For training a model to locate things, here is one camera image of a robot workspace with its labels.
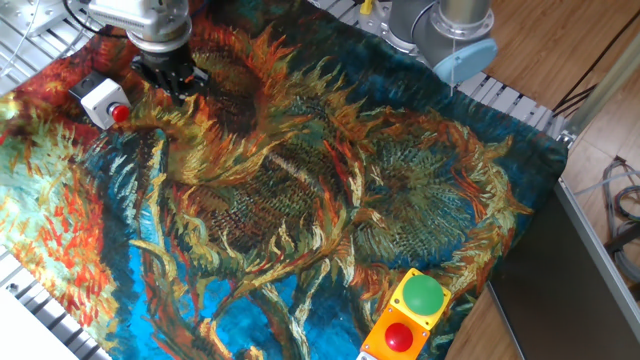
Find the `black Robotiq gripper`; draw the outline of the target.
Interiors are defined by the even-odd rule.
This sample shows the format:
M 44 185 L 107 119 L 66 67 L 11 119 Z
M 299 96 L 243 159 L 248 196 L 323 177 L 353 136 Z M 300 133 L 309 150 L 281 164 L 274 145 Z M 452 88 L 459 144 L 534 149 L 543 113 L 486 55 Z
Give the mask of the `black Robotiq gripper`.
M 209 86 L 209 73 L 196 67 L 188 47 L 164 53 L 141 50 L 131 68 L 153 87 L 172 94 L 177 106 L 182 106 L 188 97 L 205 94 Z

